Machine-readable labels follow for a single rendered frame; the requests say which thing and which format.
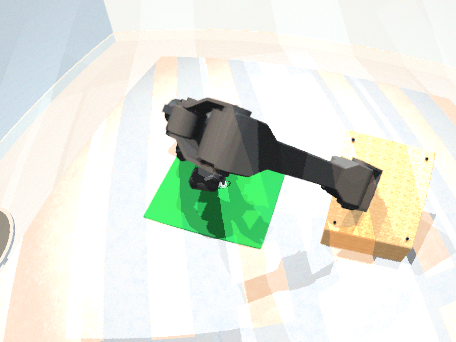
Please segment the green circuit board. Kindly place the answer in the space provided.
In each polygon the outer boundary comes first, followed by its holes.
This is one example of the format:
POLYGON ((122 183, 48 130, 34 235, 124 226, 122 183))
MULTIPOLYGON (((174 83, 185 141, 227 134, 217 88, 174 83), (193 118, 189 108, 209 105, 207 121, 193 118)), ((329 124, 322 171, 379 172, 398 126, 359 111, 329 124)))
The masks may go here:
POLYGON ((265 170, 229 174, 215 192, 195 190, 195 164, 175 158, 144 217, 219 240, 262 250, 285 175, 265 170))

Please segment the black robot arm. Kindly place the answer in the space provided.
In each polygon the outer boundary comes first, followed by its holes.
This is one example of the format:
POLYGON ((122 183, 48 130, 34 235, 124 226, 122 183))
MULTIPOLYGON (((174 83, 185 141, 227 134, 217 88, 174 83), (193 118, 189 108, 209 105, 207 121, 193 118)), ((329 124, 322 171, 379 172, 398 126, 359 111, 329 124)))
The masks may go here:
POLYGON ((320 187, 342 209, 367 212, 383 170, 352 157, 330 161, 277 141, 269 125, 252 111, 206 97, 164 104, 166 135, 177 142, 176 157, 223 177, 251 177, 265 170, 320 187), (195 141, 198 138, 200 144, 195 141))

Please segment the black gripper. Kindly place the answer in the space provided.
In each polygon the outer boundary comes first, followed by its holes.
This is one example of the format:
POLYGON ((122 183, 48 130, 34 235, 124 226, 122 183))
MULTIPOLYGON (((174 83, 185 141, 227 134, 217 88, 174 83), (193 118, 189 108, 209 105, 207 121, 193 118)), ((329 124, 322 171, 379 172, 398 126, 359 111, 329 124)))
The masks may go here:
POLYGON ((196 167, 193 169, 188 182, 191 189, 215 192, 218 189, 221 177, 196 167))

